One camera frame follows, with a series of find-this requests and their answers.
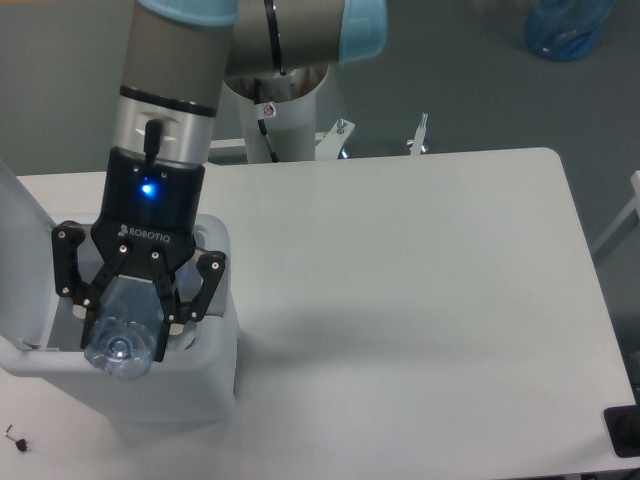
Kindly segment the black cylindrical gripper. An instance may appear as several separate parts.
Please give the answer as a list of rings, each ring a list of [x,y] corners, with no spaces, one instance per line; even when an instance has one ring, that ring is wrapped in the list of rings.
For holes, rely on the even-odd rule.
[[[90,343],[101,298],[118,273],[152,280],[155,286],[163,314],[155,362],[164,359],[171,326],[203,320],[227,260],[221,251],[194,253],[193,228],[204,175],[202,165],[155,162],[149,166],[141,154],[112,148],[101,211],[91,228],[92,240],[105,261],[90,283],[81,277],[77,253],[89,226],[68,220],[52,230],[55,291],[72,300],[76,316],[83,321],[82,350]],[[170,274],[193,254],[201,285],[191,300],[182,301]]]

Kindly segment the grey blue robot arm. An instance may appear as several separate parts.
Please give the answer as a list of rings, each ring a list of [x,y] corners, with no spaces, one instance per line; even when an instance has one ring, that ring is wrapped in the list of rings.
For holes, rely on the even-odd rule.
[[[204,318],[227,269],[194,237],[223,83],[368,59],[387,31],[383,1],[135,3],[99,216],[51,234],[55,289],[82,320],[84,351],[103,342],[115,359],[158,362],[173,326]],[[150,283],[159,302],[139,334],[100,319],[123,276]]]

